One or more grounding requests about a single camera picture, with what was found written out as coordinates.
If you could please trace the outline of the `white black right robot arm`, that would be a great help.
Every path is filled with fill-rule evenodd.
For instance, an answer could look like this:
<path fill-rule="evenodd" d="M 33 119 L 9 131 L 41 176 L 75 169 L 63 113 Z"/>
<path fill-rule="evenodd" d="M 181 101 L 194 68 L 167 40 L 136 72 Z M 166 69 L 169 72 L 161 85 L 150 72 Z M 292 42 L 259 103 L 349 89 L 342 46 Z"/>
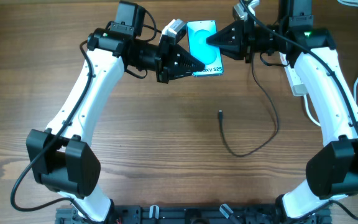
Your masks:
<path fill-rule="evenodd" d="M 323 148 L 306 165 L 306 178 L 279 196 L 272 223 L 325 223 L 324 211 L 358 194 L 358 106 L 341 72 L 330 32 L 313 26 L 311 1 L 280 1 L 278 24 L 255 16 L 257 1 L 234 6 L 235 21 L 208 37 L 223 55 L 252 63 L 255 54 L 280 52 L 304 83 L 323 134 Z"/>

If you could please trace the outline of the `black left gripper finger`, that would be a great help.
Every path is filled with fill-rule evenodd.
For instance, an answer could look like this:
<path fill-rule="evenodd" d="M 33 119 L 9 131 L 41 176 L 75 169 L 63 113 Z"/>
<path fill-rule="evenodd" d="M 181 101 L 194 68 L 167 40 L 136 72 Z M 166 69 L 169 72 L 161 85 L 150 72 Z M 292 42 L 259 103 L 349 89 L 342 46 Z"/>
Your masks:
<path fill-rule="evenodd" d="M 185 78 L 185 77 L 189 77 L 192 76 L 192 72 L 185 72 L 185 73 L 170 73 L 168 75 L 168 80 L 177 80 L 179 78 Z"/>
<path fill-rule="evenodd" d="M 192 56 L 182 46 L 175 45 L 174 65 L 186 72 L 201 72 L 205 68 L 205 64 Z"/>

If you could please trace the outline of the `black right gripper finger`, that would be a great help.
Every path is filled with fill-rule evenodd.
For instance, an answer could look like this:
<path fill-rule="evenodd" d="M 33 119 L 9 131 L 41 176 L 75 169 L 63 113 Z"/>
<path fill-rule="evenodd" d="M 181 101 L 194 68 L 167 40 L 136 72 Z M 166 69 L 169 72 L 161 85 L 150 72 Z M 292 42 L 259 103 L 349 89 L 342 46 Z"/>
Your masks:
<path fill-rule="evenodd" d="M 209 45 L 216 47 L 241 47 L 244 45 L 244 21 L 234 21 L 219 32 L 206 39 Z"/>
<path fill-rule="evenodd" d="M 234 60 L 244 60 L 245 58 L 241 45 L 222 45 L 220 46 L 220 51 L 223 55 Z"/>

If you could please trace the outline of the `blue screen Galaxy smartphone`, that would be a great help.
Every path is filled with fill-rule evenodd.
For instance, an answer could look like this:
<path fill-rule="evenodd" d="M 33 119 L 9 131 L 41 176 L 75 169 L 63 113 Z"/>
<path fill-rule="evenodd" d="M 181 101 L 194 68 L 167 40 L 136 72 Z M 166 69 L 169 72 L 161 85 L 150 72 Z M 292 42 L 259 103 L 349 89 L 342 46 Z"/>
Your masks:
<path fill-rule="evenodd" d="M 187 22 L 190 54 L 205 64 L 203 70 L 193 72 L 194 77 L 210 77 L 223 74 L 224 67 L 220 49 L 206 42 L 208 37 L 216 33 L 217 28 L 214 20 Z"/>

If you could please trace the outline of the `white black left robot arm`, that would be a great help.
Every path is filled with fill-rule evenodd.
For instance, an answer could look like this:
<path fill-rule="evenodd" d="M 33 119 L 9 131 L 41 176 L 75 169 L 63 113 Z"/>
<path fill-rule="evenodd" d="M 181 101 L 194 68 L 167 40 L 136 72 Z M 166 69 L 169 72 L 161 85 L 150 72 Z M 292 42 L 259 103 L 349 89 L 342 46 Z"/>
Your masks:
<path fill-rule="evenodd" d="M 98 185 L 101 164 L 91 150 L 96 123 L 118 81 L 130 67 L 143 79 L 154 72 L 168 83 L 204 69 L 204 64 L 179 45 L 186 33 L 180 19 L 169 22 L 150 39 L 141 39 L 142 6 L 121 1 L 116 17 L 80 44 L 85 62 L 64 105 L 43 131 L 32 130 L 26 140 L 30 159 L 27 171 L 38 184 L 73 204 L 86 223 L 117 221 L 113 201 Z"/>

